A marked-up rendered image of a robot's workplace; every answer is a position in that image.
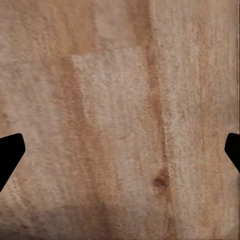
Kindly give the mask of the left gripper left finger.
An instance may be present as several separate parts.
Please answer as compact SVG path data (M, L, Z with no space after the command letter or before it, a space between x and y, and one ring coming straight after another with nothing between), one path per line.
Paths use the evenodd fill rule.
M26 151L21 133L0 138L0 192Z

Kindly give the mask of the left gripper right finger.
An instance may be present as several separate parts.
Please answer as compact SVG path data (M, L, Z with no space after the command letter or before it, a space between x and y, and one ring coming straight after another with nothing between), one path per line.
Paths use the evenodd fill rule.
M240 135L229 133L225 142L224 150L240 172Z

